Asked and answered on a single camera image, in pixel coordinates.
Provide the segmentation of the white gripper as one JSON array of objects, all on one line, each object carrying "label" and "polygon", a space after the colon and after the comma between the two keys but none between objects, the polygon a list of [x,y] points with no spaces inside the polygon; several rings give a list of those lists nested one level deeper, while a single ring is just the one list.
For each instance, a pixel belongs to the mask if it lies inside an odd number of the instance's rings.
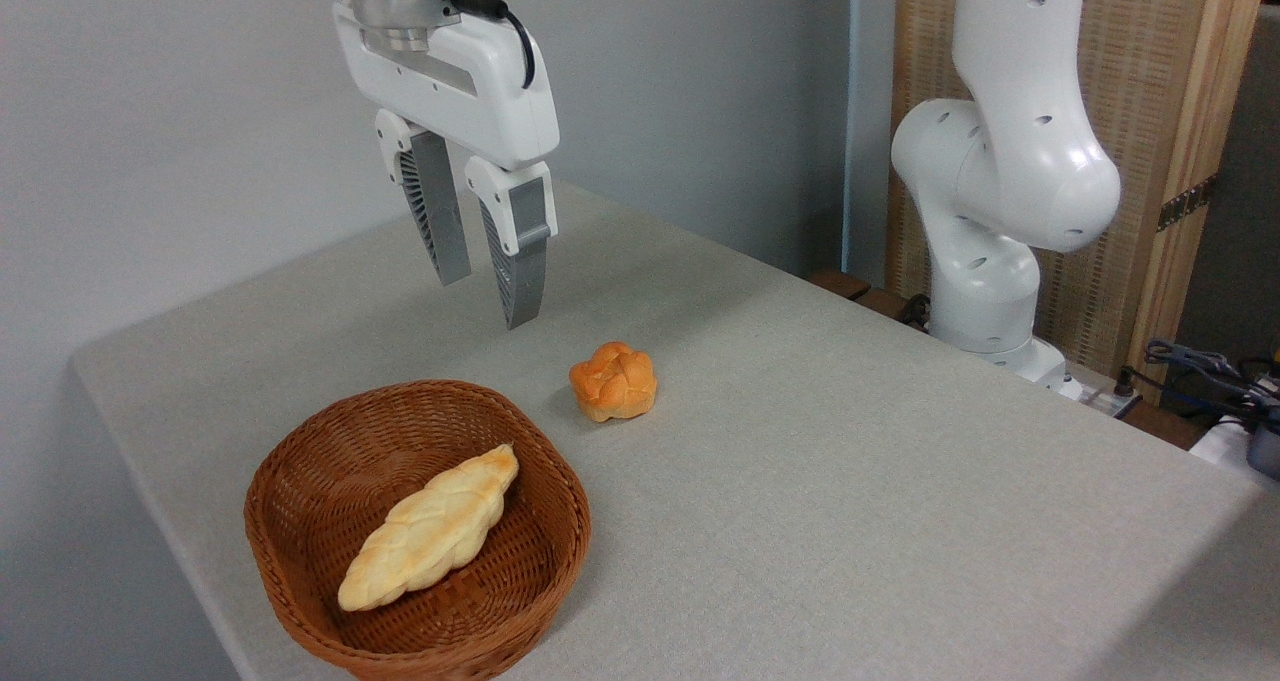
[{"label": "white gripper", "polygon": [[388,175],[440,283],[471,274],[448,140],[477,154],[463,170],[481,202],[506,326],[529,323],[557,236],[550,170],[540,161],[561,142],[532,35],[503,0],[332,3],[349,76],[383,108],[375,129]]}]

